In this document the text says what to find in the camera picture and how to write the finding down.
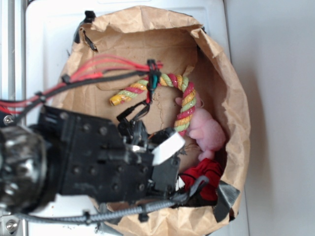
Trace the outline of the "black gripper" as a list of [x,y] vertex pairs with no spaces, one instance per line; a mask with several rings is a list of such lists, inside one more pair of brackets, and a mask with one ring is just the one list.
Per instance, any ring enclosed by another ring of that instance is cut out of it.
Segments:
[[172,195],[185,139],[172,127],[149,134],[141,120],[122,120],[118,131],[133,157],[123,177],[126,200],[166,199]]

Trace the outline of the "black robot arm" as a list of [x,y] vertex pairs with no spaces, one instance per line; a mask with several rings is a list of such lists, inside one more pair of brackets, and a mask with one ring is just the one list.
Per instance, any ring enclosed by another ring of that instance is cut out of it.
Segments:
[[149,134],[141,120],[109,119],[44,106],[37,124],[0,130],[0,206],[29,213],[57,194],[98,203],[167,199],[185,140]]

